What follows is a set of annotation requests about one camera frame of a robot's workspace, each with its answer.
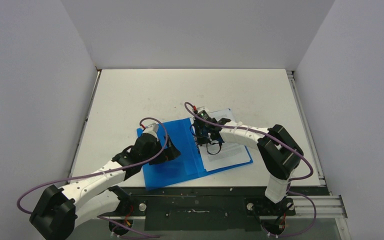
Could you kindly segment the blue plastic folder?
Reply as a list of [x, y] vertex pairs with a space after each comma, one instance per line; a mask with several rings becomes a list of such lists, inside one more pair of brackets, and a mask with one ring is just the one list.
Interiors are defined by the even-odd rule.
[[237, 143], [196, 145], [193, 119], [184, 118], [158, 126], [160, 143], [169, 136], [161, 160], [143, 166], [147, 190], [155, 190], [182, 182], [203, 178], [253, 163], [246, 146]]

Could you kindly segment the printed text paper sheet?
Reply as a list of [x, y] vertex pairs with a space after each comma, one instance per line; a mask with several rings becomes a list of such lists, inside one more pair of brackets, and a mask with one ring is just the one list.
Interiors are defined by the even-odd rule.
[[251, 162], [251, 157], [245, 146], [237, 143], [223, 143], [220, 149], [218, 144], [204, 144], [199, 147], [203, 167], [207, 172], [233, 167]]

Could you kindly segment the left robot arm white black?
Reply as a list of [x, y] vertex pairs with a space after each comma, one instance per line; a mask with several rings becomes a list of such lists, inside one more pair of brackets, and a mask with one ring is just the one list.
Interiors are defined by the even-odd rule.
[[62, 187], [52, 184], [43, 191], [29, 222], [46, 240], [65, 240], [76, 227], [97, 216], [124, 215], [129, 201], [118, 184], [139, 173], [145, 164], [162, 164], [181, 155], [169, 137], [164, 142], [166, 146], [156, 134], [143, 133], [91, 177]]

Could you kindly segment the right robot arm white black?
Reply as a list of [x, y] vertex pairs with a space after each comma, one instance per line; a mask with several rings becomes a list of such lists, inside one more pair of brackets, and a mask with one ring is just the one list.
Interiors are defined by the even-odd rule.
[[270, 215], [283, 207], [293, 172], [304, 153], [289, 132], [279, 124], [269, 128], [251, 127], [229, 118], [210, 117], [205, 110], [194, 110], [193, 127], [199, 146], [234, 143], [258, 150], [269, 172], [262, 207]]

